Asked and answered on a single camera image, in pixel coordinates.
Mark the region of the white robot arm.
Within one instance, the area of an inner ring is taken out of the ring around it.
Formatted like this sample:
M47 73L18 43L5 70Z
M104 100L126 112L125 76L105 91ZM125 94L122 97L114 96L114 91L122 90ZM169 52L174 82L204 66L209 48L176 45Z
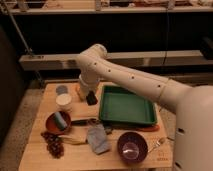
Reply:
M76 57L84 98L105 78L176 115L173 171L213 171L213 86L192 87L167 77L106 60L107 50L94 44Z

